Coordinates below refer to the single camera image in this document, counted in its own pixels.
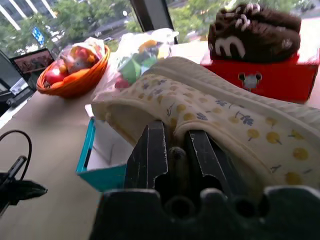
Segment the black cable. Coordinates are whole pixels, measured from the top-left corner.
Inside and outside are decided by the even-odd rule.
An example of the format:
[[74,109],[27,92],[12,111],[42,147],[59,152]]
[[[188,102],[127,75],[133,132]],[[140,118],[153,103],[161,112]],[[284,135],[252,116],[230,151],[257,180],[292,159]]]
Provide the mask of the black cable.
[[32,142],[31,142],[31,139],[29,137],[28,134],[26,134],[24,131],[21,131],[21,130],[10,130],[10,131],[7,131],[5,132],[4,134],[2,134],[0,136],[0,141],[7,135],[9,134],[12,134],[12,133],[19,133],[19,134],[22,134],[23,136],[26,137],[27,141],[28,141],[28,144],[29,144],[29,153],[28,153],[28,157],[26,159],[26,163],[25,163],[25,166],[24,166],[24,170],[23,170],[23,173],[21,175],[21,178],[20,180],[23,180],[25,175],[26,175],[26,172],[27,172],[27,169],[28,169],[28,166],[29,166],[29,163],[30,163],[30,159],[31,159],[31,153],[32,153]]

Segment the clear plastic bag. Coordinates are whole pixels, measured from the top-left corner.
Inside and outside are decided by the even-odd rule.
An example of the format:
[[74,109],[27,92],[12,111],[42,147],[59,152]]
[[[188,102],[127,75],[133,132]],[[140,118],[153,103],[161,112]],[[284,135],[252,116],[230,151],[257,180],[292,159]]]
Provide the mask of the clear plastic bag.
[[124,34],[92,94],[93,101],[100,102],[117,95],[134,84],[158,60],[170,57],[171,45],[177,35],[169,28]]

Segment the blue sign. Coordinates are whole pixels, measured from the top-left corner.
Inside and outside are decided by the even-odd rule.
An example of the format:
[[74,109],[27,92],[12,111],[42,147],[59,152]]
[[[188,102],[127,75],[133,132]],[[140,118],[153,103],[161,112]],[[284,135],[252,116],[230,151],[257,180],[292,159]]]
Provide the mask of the blue sign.
[[40,32],[39,28],[37,28],[36,26],[32,30],[32,35],[41,46],[45,43],[45,36]]

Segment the teal box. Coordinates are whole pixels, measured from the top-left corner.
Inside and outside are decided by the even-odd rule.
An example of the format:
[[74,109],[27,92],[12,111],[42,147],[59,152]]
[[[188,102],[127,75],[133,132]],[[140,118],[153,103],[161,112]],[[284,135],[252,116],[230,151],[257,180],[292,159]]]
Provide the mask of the teal box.
[[133,147],[106,122],[92,117],[76,174],[99,192],[121,189],[132,151]]

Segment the mickey mouse logo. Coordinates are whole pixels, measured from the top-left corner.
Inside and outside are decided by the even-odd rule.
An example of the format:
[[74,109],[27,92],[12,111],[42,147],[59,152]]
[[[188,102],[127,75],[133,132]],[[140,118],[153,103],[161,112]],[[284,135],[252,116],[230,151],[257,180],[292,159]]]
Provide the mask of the mickey mouse logo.
[[238,74],[238,79],[242,81],[243,88],[251,92],[251,89],[256,89],[257,85],[262,80],[262,74],[257,72],[256,74],[245,75],[241,72]]

